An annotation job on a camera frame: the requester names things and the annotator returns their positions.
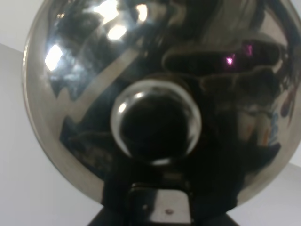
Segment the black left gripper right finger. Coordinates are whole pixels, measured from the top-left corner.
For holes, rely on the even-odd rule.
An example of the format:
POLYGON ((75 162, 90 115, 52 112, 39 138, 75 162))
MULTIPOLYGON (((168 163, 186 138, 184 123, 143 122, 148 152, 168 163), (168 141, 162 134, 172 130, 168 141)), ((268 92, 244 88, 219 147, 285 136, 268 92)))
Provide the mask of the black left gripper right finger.
POLYGON ((195 223, 225 214, 237 206, 238 175, 237 174, 192 174, 188 176, 190 183, 192 217, 195 223))

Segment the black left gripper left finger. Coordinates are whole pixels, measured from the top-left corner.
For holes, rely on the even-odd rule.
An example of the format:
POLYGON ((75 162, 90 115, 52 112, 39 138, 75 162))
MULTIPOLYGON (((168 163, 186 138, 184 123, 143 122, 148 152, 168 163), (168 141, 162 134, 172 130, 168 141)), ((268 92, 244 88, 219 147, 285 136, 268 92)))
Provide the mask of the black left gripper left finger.
POLYGON ((89 223, 90 226, 133 226, 130 212, 130 190, 134 164, 118 162, 104 180, 103 208, 89 223))

